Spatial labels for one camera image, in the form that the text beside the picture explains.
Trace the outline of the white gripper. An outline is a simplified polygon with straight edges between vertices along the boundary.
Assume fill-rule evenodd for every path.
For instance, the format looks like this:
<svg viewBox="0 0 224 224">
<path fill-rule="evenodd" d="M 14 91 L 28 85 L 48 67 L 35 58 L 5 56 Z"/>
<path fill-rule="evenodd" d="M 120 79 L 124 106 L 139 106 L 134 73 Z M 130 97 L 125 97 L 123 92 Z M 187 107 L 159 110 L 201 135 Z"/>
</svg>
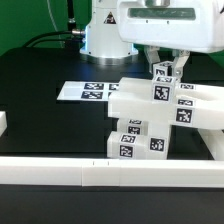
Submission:
<svg viewBox="0 0 224 224">
<path fill-rule="evenodd" d="M 177 79 L 189 51 L 224 50 L 224 0 L 118 0 L 117 24 L 123 41 L 150 45 L 144 47 L 150 73 L 160 62 L 159 47 L 174 49 L 172 76 Z"/>
</svg>

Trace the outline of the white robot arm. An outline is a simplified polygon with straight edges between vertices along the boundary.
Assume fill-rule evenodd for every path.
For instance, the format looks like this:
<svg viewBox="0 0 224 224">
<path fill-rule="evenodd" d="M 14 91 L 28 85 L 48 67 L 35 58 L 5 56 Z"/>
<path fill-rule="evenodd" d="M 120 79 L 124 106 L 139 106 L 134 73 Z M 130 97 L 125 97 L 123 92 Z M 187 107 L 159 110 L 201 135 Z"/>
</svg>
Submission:
<svg viewBox="0 0 224 224">
<path fill-rule="evenodd" d="M 136 44 L 150 65 L 171 49 L 171 74 L 180 78 L 190 53 L 224 50 L 224 0 L 92 0 L 82 57 L 116 65 L 138 55 Z"/>
</svg>

